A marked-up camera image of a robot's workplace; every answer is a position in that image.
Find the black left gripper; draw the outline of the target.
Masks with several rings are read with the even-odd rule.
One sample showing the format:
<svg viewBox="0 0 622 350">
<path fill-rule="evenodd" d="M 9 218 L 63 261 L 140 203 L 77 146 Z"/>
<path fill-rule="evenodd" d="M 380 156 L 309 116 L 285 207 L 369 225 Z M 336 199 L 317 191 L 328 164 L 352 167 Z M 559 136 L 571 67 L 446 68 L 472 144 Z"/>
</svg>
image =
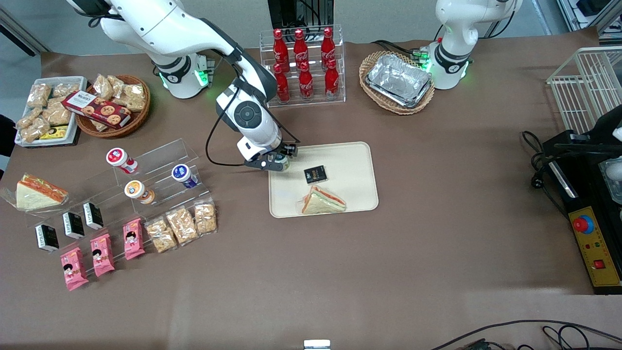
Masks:
<svg viewBox="0 0 622 350">
<path fill-rule="evenodd" d="M 583 134 L 573 134 L 568 142 L 557 142 L 554 149 L 563 153 L 598 157 L 620 157 L 622 106 L 598 118 L 594 127 Z"/>
</svg>

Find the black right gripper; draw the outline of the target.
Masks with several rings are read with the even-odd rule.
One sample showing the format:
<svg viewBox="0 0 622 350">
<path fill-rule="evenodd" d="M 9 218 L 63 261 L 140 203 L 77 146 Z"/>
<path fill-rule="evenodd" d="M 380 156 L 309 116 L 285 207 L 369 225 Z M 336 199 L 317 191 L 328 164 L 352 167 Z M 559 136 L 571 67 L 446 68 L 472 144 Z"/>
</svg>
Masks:
<svg viewBox="0 0 622 350">
<path fill-rule="evenodd" d="M 276 149 L 264 154 L 255 153 L 244 165 L 263 171 L 283 172 L 289 168 L 287 157 L 296 157 L 298 147 L 295 143 L 282 143 Z"/>
</svg>

